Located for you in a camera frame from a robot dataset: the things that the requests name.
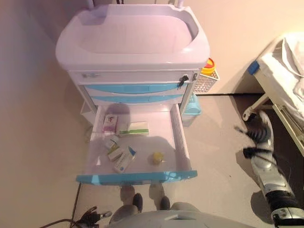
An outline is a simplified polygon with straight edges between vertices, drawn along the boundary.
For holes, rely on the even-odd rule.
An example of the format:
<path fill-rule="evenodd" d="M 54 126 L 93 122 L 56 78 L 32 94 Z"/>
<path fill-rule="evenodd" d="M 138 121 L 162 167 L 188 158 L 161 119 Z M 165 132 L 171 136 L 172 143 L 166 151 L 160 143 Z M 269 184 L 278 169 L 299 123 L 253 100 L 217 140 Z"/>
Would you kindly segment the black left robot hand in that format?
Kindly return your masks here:
<path fill-rule="evenodd" d="M 98 228 L 98 222 L 105 218 L 111 217 L 112 214 L 113 213 L 111 211 L 99 213 L 97 211 L 97 206 L 93 206 L 88 209 L 78 221 L 76 221 L 76 224 L 81 228 Z"/>

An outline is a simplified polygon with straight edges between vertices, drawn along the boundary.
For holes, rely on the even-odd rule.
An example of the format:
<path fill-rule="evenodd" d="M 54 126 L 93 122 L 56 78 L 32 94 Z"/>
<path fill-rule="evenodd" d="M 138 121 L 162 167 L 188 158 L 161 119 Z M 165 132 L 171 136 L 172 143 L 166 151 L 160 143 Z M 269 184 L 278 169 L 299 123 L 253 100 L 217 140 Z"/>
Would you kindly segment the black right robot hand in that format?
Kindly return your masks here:
<path fill-rule="evenodd" d="M 234 126 L 237 132 L 245 134 L 256 145 L 267 143 L 269 146 L 273 145 L 274 136 L 271 121 L 264 111 L 259 111 L 256 125 L 253 128 L 243 130 L 238 126 Z"/>

